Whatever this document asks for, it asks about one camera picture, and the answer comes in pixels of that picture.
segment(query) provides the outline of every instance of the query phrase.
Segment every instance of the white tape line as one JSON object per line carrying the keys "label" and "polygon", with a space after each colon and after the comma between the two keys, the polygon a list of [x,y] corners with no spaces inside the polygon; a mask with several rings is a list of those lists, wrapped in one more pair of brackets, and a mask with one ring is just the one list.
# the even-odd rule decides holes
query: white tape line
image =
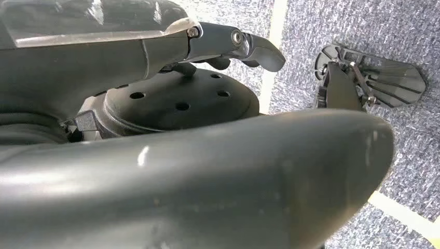
{"label": "white tape line", "polygon": [[418,232],[431,243],[434,244],[440,238],[438,226],[391,198],[375,191],[368,202],[385,214],[397,219],[409,229]]}
{"label": "white tape line", "polygon": [[[272,20],[270,22],[269,41],[280,48],[283,39],[284,21],[287,13],[287,0],[275,0],[273,5]],[[260,92],[260,112],[269,113],[270,99],[272,98],[273,84],[276,73],[264,71],[262,88]]]}

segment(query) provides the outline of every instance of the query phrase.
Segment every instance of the circular hub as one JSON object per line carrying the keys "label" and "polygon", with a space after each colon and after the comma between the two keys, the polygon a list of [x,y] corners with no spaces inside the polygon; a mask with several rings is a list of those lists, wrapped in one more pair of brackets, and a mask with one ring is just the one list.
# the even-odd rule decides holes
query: circular hub
{"label": "circular hub", "polygon": [[256,95],[238,81],[198,69],[193,77],[171,72],[109,90],[95,110],[111,134],[134,135],[214,125],[259,115]]}

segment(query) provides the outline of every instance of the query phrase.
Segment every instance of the control lever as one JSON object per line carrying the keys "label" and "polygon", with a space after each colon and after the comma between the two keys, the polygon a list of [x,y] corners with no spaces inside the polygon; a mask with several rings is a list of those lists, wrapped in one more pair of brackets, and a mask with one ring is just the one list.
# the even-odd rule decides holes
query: control lever
{"label": "control lever", "polygon": [[203,35],[190,37],[186,62],[210,62],[215,65],[213,58],[237,59],[250,67],[261,65],[271,72],[279,71],[286,62],[282,53],[265,38],[243,33],[232,26],[200,24]]}

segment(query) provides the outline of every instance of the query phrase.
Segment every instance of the hole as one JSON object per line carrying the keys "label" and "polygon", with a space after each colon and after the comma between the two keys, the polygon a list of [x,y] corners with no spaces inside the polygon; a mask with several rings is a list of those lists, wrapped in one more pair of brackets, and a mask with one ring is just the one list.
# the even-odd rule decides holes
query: hole
{"label": "hole", "polygon": [[130,98],[132,98],[134,100],[141,99],[143,97],[145,97],[145,93],[143,93],[143,92],[135,92],[135,93],[130,94]]}
{"label": "hole", "polygon": [[176,109],[178,110],[188,110],[190,108],[188,103],[180,102],[176,104]]}
{"label": "hole", "polygon": [[229,96],[231,96],[231,94],[229,92],[227,92],[227,91],[218,91],[217,95],[220,96],[220,97],[229,97]]}

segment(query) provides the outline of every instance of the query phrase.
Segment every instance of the gray carpet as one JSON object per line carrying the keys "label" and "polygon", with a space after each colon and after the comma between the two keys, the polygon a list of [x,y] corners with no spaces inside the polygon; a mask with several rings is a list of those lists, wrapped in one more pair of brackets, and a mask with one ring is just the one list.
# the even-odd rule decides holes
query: gray carpet
{"label": "gray carpet", "polygon": [[[201,21],[237,26],[268,37],[273,0],[177,0]],[[340,43],[420,67],[429,87],[420,103],[373,108],[395,129],[396,158],[380,192],[433,221],[440,215],[440,1],[289,0],[271,113],[311,108],[317,89],[316,55]],[[260,68],[234,63],[226,74],[257,94]],[[328,242],[328,248],[433,248],[418,233],[367,205]]]}

